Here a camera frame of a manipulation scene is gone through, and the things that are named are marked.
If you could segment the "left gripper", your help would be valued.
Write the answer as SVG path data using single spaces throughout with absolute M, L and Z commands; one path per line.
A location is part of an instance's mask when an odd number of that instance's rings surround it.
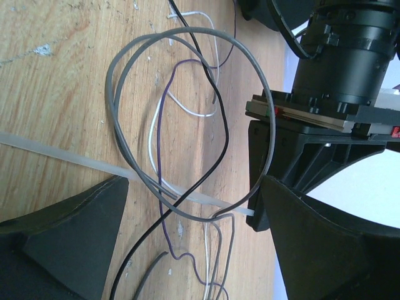
M 295 119 L 320 126 L 289 124 L 282 121 L 276 129 L 276 142 L 268 175 L 304 194 L 344 168 L 383 152 L 389 138 L 399 137 L 399 96 L 379 99 L 379 91 L 291 93 L 272 91 L 254 95 L 246 103 L 246 112 L 266 118 L 271 112 L 278 118 Z M 261 175 L 269 149 L 269 123 L 249 123 L 249 177 L 252 188 Z M 269 229 L 266 211 L 258 192 L 247 203 L 254 210 L 246 223 L 254 231 Z

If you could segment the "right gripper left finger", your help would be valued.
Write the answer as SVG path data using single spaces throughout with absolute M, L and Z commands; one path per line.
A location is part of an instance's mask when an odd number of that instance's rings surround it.
M 129 181 L 1 223 L 1 299 L 101 299 Z

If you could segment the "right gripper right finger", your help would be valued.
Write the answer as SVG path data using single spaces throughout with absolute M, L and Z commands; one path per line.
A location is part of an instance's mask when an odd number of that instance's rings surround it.
M 271 176 L 260 187 L 289 299 L 399 299 L 399 229 Z

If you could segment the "white zip tie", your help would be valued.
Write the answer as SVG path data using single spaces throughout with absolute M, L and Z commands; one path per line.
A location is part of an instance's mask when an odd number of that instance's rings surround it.
M 98 171 L 102 171 L 105 173 L 121 176 L 128 178 L 133 181 L 139 181 L 139 176 L 136 171 L 132 169 L 126 169 L 123 167 L 115 166 L 104 161 L 98 161 L 95 159 L 91 159 L 85 156 L 81 156 L 78 154 L 74 154 L 72 152 L 65 151 L 63 149 L 59 149 L 53 146 L 47 146 L 41 144 L 37 141 L 32 141 L 30 139 L 26 139 L 21 136 L 17 136 L 15 134 L 11 134 L 8 132 L 1 131 L 1 144 L 5 144 L 8 146 L 12 146 L 15 148 L 31 151 L 33 153 L 41 154 L 44 156 L 49 156 L 51 158 L 60 159 L 62 161 L 66 161 L 73 164 L 78 164 L 87 168 L 95 169 Z M 228 208 L 230 205 L 226 201 L 222 201 L 219 199 L 215 199 L 211 196 L 207 196 L 205 194 L 201 194 L 198 192 L 192 192 L 187 200 L 199 203 L 199 204 L 208 204 L 217 206 L 219 208 Z M 246 216 L 253 216 L 254 210 L 248 209 L 244 207 L 237 207 L 233 209 L 238 213 L 244 214 Z

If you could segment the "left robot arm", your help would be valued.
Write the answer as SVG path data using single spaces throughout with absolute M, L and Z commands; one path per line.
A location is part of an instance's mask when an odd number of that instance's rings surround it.
M 308 193 L 348 166 L 399 150 L 399 101 L 378 99 L 399 57 L 398 1 L 241 1 L 298 57 L 290 92 L 246 104 L 250 187 L 272 176 Z

